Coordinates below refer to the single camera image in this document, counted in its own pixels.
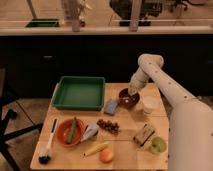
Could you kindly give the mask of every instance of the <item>red bowl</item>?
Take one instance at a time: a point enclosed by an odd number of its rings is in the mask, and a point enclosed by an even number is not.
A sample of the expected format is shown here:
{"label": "red bowl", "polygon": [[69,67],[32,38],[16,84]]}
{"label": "red bowl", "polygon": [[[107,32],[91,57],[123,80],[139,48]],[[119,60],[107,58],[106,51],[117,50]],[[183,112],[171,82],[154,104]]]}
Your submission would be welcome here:
{"label": "red bowl", "polygon": [[72,121],[73,121],[73,119],[65,120],[58,127],[57,138],[58,138],[58,141],[60,142],[60,144],[62,144],[64,147],[72,147],[72,146],[78,144],[84,133],[84,123],[82,120],[77,119],[77,127],[74,131],[72,141],[70,144],[67,144],[66,143],[67,134],[72,125]]}

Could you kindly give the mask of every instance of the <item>floor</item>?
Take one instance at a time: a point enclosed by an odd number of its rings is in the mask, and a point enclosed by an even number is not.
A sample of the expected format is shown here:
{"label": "floor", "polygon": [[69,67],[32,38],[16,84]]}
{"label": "floor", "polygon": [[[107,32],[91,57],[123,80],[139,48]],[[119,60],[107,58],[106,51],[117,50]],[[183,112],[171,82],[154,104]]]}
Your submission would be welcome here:
{"label": "floor", "polygon": [[[213,108],[212,96],[209,97],[199,96],[198,98]],[[163,98],[163,102],[167,114],[169,116],[172,108],[165,98]],[[22,105],[22,107],[26,110],[30,118],[35,123],[42,123],[44,121],[45,114],[47,112],[50,103],[50,99],[20,99],[18,100],[18,103]],[[19,108],[19,106],[15,102],[4,107],[3,111],[4,114],[10,108],[14,109],[19,115],[15,120],[10,121],[7,132],[18,130],[31,125],[27,117],[23,114],[23,111]],[[38,131],[33,131],[23,136],[20,136],[16,139],[8,141],[8,144],[10,146],[9,151],[16,159],[16,162],[18,163],[22,171],[30,171],[29,166],[38,137],[39,137]],[[0,155],[0,170],[12,171],[8,163],[1,155]]]}

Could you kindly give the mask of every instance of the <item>white cup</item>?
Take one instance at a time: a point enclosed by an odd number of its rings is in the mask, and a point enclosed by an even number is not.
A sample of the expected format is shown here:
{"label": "white cup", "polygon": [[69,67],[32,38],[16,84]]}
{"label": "white cup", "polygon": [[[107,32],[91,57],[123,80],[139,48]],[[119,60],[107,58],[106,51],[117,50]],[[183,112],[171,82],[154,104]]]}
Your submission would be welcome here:
{"label": "white cup", "polygon": [[157,98],[152,96],[142,97],[142,110],[145,115],[149,115],[153,110],[157,109],[159,106],[159,101]]}

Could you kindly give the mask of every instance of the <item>brush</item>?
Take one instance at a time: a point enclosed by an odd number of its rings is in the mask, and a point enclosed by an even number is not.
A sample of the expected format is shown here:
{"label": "brush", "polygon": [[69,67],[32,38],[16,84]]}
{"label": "brush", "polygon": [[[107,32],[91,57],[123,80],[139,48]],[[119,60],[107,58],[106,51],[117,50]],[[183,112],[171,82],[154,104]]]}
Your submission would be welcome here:
{"label": "brush", "polygon": [[51,144],[52,144],[53,136],[54,136],[55,130],[56,130],[56,123],[57,123],[57,119],[54,119],[48,143],[47,143],[46,147],[42,148],[39,153],[38,160],[39,160],[39,163],[41,163],[41,164],[47,164],[49,162],[49,160],[51,159]]}

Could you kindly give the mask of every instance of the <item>brown cup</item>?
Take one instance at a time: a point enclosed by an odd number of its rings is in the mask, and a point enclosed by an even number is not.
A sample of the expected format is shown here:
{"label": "brown cup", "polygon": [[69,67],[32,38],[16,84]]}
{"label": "brown cup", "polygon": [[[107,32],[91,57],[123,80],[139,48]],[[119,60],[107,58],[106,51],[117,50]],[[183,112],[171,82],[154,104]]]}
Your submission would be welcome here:
{"label": "brown cup", "polygon": [[129,95],[128,88],[125,88],[119,93],[119,105],[125,108],[132,108],[140,100],[140,95],[138,93],[134,95]]}

